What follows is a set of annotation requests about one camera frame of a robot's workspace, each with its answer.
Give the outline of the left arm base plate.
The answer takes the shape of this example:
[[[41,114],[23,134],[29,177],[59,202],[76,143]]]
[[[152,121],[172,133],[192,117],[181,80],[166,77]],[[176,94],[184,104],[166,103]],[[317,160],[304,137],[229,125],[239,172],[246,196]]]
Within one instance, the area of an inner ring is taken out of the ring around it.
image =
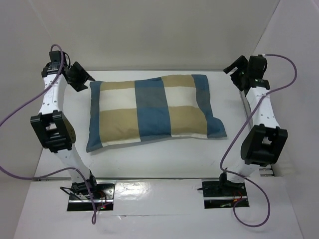
[[[68,195],[68,212],[93,211],[92,202],[88,194],[76,194],[68,187],[60,187]],[[99,211],[112,211],[114,208],[115,182],[98,182],[96,191],[91,193],[95,207]]]

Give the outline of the blue beige striped pillowcase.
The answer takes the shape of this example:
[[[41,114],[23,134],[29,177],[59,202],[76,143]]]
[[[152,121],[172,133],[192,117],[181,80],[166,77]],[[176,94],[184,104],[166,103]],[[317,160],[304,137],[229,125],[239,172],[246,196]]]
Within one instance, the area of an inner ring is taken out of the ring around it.
[[[174,137],[227,136],[213,115],[208,77],[202,74],[90,83],[87,152],[111,145]]]

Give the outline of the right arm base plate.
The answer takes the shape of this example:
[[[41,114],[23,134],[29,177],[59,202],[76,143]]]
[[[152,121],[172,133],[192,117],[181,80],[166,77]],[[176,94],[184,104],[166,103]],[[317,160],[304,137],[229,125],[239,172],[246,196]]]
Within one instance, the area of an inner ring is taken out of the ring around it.
[[[202,192],[205,209],[250,207],[245,184],[222,187],[218,180],[204,180],[197,191]]]

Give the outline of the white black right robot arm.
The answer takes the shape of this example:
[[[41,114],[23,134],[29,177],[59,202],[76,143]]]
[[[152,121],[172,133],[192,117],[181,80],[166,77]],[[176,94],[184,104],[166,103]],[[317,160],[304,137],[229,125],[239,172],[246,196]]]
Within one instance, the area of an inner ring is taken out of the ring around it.
[[[217,191],[232,196],[244,186],[244,179],[260,167],[275,164],[288,138],[288,132],[277,122],[270,100],[270,84],[264,73],[268,63],[263,55],[240,56],[223,71],[230,74],[233,84],[244,93],[251,110],[250,132],[243,140],[240,160],[223,170]]]

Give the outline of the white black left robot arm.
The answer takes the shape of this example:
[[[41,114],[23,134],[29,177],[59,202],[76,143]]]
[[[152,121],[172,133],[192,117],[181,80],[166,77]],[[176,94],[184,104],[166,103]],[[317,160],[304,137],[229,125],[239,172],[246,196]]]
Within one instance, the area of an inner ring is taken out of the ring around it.
[[[49,58],[41,72],[45,84],[42,106],[39,113],[30,118],[30,123],[42,147],[68,168],[72,192],[92,199],[98,194],[98,185],[77,152],[75,129],[63,112],[63,101],[67,85],[80,92],[87,89],[85,83],[94,78],[78,62],[71,63],[65,52],[50,50]]]

